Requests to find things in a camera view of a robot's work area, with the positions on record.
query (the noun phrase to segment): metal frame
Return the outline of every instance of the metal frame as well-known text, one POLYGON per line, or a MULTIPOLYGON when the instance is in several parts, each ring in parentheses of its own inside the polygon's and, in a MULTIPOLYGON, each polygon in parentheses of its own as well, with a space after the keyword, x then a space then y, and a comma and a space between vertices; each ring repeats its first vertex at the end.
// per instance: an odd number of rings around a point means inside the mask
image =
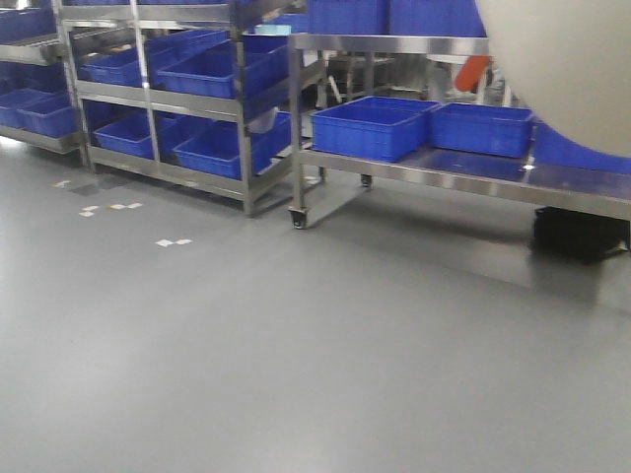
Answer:
MULTIPOLYGON (((372 185, 373 176, 429 185, 586 212, 606 217, 631 220, 631 175, 599 170, 573 169, 528 162, 515 163, 506 175, 480 172, 463 173, 457 165, 441 164, 440 150, 420 150, 398 163, 382 163, 347 156, 318 152, 304 143, 301 130, 303 117, 299 90, 299 58, 304 50, 347 50, 354 52, 389 52, 411 54, 488 55, 486 38, 423 37, 423 36, 360 36, 295 34, 290 36, 292 74, 292 154, 294 169, 294 200, 290 207, 295 228, 307 225, 309 208, 306 203, 305 166, 338 169, 361 175, 365 187, 372 185)), ((479 160, 503 162, 507 160, 478 156, 479 160)))
MULTIPOLYGON (((291 156, 274 163, 261 175, 252 173, 251 140, 249 123, 261 113, 285 101, 289 97, 289 79, 273 86, 255 97, 244 100, 243 84, 245 76, 245 52, 243 32, 262 22, 263 17, 273 11, 287 8, 297 0, 255 0, 242 4, 229 0, 219 5, 151 5, 143 6, 138 0, 130 0, 130 5, 66 7, 59 5, 59 17, 68 48, 76 48, 72 37, 77 27, 119 27, 125 25, 133 29, 137 44, 142 87, 123 87, 109 84, 80 81, 76 76, 73 60, 72 78, 78 98, 78 109, 82 116, 86 143, 90 143, 89 130, 85 121, 82 101, 106 101, 144 108, 149 117, 154 160, 143 160, 122 153, 87 146, 86 155, 91 166, 106 165, 126 169, 151 177, 197 188, 207 192, 240 200, 247 215, 254 212, 255 200, 276 182, 291 171, 291 156), (233 45, 235 61, 235 98, 218 99, 191 94, 158 91, 151 88, 148 77, 147 57, 144 47, 144 31, 149 29, 226 29, 233 45), (160 159, 159 136, 156 132, 154 111, 167 111, 179 114, 232 121, 237 124, 242 179, 227 179, 192 169, 179 168, 163 163, 160 159)), ((301 87, 313 84, 324 75, 323 62, 307 68, 301 67, 301 87)))

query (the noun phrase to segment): floor marking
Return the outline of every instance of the floor marking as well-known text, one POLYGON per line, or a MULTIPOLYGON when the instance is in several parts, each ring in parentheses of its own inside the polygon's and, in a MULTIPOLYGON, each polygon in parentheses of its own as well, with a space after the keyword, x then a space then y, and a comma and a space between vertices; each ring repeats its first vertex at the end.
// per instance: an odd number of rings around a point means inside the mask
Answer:
POLYGON ((160 241, 156 241, 156 244, 163 248, 166 248, 167 246, 171 246, 174 243, 170 239, 161 239, 160 241))

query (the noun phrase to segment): blue plastic crate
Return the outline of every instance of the blue plastic crate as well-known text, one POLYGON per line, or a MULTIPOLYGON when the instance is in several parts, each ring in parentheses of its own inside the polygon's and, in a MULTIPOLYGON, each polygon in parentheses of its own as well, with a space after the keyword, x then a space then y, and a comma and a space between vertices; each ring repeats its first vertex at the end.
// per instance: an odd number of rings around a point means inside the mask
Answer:
POLYGON ((274 126, 265 133, 267 152, 270 157, 278 155, 292 144, 292 115, 287 111, 276 113, 274 126))
MULTIPOLYGON (((287 37, 244 34, 244 51, 246 54, 265 54, 267 56, 269 61, 267 79, 270 81, 270 86, 289 76, 287 37)), ((230 41, 224 41, 208 49, 208 52, 232 53, 232 44, 230 41)))
MULTIPOLYGON (((245 55, 245 94, 253 95, 272 86, 269 57, 245 55)), ((235 97, 233 56, 203 52, 158 72, 165 88, 172 92, 233 99, 235 97)))
MULTIPOLYGON (((241 179, 241 157, 235 123, 216 122, 206 133, 175 148, 179 164, 232 179, 241 179)), ((260 173, 271 165, 265 136, 252 135, 252 170, 260 173)))
POLYGON ((631 157, 613 156, 586 148, 545 123, 537 125, 535 137, 533 155, 536 163, 631 173, 631 157))
POLYGON ((418 148, 413 111, 345 105, 312 115, 314 149, 393 163, 418 148))
MULTIPOLYGON (((158 72, 177 63, 177 56, 172 49, 147 48, 147 61, 152 84, 159 84, 158 72)), ((84 66, 92 80, 118 86, 140 87, 140 62, 135 47, 117 52, 111 56, 99 58, 84 66)))
POLYGON ((147 47, 171 48, 177 59, 184 60, 226 39, 228 32, 225 31, 188 30, 150 39, 147 41, 147 47))
POLYGON ((23 117, 18 113, 18 108, 47 99, 50 94, 33 89, 18 89, 0 96, 0 125, 22 128, 23 117))
MULTIPOLYGON (((182 141, 177 120, 156 116, 156 126, 160 152, 168 154, 182 141)), ((114 123, 95 131, 95 135, 101 146, 108 150, 148 160, 153 159, 151 133, 146 113, 136 113, 114 121, 114 123)))
POLYGON ((309 33, 385 34, 386 0, 309 0, 309 33))
POLYGON ((523 157, 532 136, 532 112, 450 103, 432 113, 432 145, 437 148, 523 157))
POLYGON ((75 110, 67 94, 36 101, 18 112, 24 127, 33 133, 59 138, 77 131, 75 110))
POLYGON ((389 108, 392 110, 412 111, 418 115, 418 131, 416 133, 416 147, 425 144, 430 135, 431 112, 441 106, 437 101, 414 101, 392 97, 364 97, 352 104, 369 106, 371 108, 389 108))
POLYGON ((15 10, 0 16, 0 43, 56 32, 52 11, 45 8, 15 10))
POLYGON ((66 75, 63 64, 51 64, 49 66, 35 66, 32 64, 20 64, 24 86, 28 89, 36 89, 44 92, 60 92, 67 89, 66 75))
POLYGON ((475 0, 390 0, 390 34, 486 36, 475 0))

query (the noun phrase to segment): epoxy floor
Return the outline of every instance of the epoxy floor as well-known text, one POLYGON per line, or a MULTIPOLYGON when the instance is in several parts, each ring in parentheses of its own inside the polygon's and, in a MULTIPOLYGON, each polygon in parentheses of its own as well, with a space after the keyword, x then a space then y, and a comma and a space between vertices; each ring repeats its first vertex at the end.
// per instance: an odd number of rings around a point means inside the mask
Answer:
POLYGON ((519 203, 321 199, 297 232, 2 141, 0 472, 631 471, 631 258, 531 255, 519 203))

